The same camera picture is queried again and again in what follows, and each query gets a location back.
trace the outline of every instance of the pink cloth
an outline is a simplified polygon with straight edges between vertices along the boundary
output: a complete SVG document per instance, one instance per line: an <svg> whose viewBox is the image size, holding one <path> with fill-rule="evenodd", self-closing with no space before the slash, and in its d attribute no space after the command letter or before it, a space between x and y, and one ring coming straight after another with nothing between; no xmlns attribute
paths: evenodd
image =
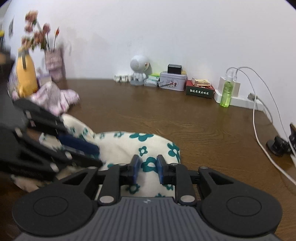
<svg viewBox="0 0 296 241"><path fill-rule="evenodd" d="M58 116L66 113L71 104L76 104L79 95L73 90L60 90L54 82L47 82L29 99Z"/></svg>

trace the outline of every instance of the pink vase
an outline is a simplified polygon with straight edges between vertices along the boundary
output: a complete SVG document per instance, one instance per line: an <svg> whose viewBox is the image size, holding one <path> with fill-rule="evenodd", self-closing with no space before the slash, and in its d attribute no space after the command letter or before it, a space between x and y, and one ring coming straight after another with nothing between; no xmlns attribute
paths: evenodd
<svg viewBox="0 0 296 241"><path fill-rule="evenodd" d="M45 51L45 66L54 82L59 82L63 78L62 65L61 49Z"/></svg>

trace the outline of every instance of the brown tabletop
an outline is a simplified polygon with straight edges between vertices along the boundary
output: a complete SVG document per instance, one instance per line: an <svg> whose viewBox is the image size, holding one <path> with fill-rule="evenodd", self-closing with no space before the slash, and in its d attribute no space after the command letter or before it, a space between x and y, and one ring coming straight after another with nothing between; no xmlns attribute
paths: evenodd
<svg viewBox="0 0 296 241"><path fill-rule="evenodd" d="M189 169L209 166L273 195L283 208L276 234L283 241L295 241L296 187L277 171L257 144L252 110L222 108L213 99L111 80L68 80L59 87L78 92L80 103L69 114L94 132L128 131L163 136L180 147L181 162ZM255 123L264 145L277 135L263 112L255 113ZM289 156L272 157L296 178ZM0 177L0 182L0 240L6 241L18 234L11 209L24 192L5 177Z"/></svg>

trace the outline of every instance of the green spray bottle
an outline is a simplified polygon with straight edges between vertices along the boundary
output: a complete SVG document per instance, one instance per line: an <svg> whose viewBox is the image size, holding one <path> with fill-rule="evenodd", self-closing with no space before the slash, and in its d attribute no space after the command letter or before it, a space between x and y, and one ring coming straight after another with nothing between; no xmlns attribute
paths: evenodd
<svg viewBox="0 0 296 241"><path fill-rule="evenodd" d="M222 98L220 102L220 105L222 107L227 108L229 106L232 91L233 91L233 70L229 70L226 77L226 81L224 83Z"/></svg>

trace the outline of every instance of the red and green box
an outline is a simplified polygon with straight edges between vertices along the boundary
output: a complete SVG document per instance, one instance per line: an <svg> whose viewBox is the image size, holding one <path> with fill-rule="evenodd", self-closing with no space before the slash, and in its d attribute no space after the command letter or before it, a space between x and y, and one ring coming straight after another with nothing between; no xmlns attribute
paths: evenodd
<svg viewBox="0 0 296 241"><path fill-rule="evenodd" d="M187 95L194 95L213 99L215 89L213 86L195 86L192 84L191 80L187 80L185 93Z"/></svg>

